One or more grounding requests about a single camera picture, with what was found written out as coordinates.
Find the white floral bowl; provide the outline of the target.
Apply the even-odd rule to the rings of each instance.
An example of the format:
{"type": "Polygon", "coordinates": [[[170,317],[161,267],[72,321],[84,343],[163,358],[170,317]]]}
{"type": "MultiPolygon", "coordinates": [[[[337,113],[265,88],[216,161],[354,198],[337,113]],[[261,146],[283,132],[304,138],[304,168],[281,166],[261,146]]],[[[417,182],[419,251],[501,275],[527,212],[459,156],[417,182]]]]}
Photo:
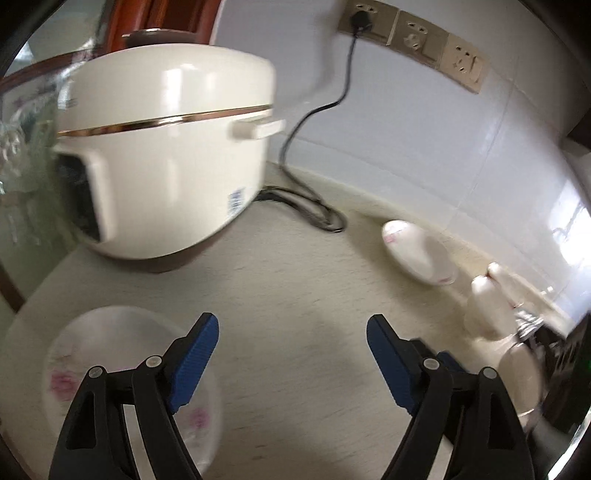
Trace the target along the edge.
{"type": "Polygon", "coordinates": [[[464,326],[472,336],[489,341],[499,341],[517,333],[514,310],[490,277],[479,275],[472,280],[464,326]]]}

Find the large green-rimmed white bowl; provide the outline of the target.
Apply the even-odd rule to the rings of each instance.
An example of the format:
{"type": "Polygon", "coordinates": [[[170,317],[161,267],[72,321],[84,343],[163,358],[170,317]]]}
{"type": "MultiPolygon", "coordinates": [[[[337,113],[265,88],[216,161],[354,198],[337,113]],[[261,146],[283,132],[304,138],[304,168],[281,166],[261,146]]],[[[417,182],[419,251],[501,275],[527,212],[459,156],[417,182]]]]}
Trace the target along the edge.
{"type": "Polygon", "coordinates": [[[515,343],[502,356],[497,371],[513,403],[525,432],[530,432],[541,417],[544,379],[540,365],[523,343],[515,343]]]}

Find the small floral plate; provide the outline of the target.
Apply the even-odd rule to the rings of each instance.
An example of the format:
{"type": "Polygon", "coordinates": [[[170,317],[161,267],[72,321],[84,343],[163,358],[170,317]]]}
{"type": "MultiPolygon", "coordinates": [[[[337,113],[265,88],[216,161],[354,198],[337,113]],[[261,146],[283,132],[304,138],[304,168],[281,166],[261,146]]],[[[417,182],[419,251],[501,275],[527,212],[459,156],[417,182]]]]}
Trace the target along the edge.
{"type": "Polygon", "coordinates": [[[453,284],[458,267],[444,244],[428,230],[405,220],[386,222],[381,231],[394,262],[410,277],[430,286],[453,284]]]}

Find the red banded white bowl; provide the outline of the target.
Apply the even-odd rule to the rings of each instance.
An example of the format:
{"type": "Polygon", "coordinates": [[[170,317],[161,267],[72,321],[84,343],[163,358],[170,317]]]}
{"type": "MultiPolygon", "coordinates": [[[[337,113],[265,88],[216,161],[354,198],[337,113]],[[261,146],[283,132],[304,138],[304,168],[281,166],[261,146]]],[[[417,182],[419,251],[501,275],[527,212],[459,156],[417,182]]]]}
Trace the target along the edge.
{"type": "Polygon", "coordinates": [[[522,284],[510,272],[497,262],[487,267],[487,276],[494,281],[513,308],[525,303],[525,290],[522,284]]]}

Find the black gas stove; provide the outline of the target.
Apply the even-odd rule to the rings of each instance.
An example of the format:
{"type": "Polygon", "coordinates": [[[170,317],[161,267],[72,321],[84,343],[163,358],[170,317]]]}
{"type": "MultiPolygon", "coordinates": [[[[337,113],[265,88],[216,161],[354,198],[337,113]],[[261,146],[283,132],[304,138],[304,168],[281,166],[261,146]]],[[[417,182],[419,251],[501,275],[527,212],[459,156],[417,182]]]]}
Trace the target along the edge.
{"type": "Polygon", "coordinates": [[[573,434],[590,408],[590,312],[566,337],[543,324],[525,345],[541,367],[542,416],[560,432],[573,434]]]}

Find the cream rice cooker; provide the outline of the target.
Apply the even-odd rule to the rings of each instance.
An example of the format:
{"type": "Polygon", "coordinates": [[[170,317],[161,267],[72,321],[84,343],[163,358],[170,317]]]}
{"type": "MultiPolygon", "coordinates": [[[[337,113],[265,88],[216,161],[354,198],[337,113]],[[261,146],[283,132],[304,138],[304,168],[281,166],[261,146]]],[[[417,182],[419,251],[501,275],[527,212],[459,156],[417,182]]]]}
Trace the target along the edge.
{"type": "Polygon", "coordinates": [[[269,60],[190,43],[84,63],[57,99],[55,178],[95,253],[155,272],[190,262],[256,199],[270,138],[269,60]]]}

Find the beige wall socket strip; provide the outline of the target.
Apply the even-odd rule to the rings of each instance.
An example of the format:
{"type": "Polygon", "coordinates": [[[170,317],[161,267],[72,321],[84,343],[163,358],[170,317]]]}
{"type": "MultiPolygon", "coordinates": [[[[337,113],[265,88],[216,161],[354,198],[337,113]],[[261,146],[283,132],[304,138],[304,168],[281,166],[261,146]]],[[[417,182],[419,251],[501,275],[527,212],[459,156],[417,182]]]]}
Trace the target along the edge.
{"type": "Polygon", "coordinates": [[[478,94],[490,70],[487,56],[472,43],[410,12],[381,1],[348,1],[338,31],[353,32],[351,18],[369,15],[360,36],[433,68],[478,94]]]}

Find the red wooden cabinet frame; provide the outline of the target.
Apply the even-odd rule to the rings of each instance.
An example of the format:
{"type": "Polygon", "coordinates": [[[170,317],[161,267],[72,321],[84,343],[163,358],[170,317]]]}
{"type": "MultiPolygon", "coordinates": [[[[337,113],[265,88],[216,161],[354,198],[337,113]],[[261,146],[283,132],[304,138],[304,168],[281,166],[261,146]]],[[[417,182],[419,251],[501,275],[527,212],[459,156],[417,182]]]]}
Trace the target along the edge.
{"type": "Polygon", "coordinates": [[[190,42],[209,44],[221,15],[221,0],[119,0],[107,14],[102,53],[125,47],[123,36],[146,29],[173,30],[188,34],[190,42]]]}

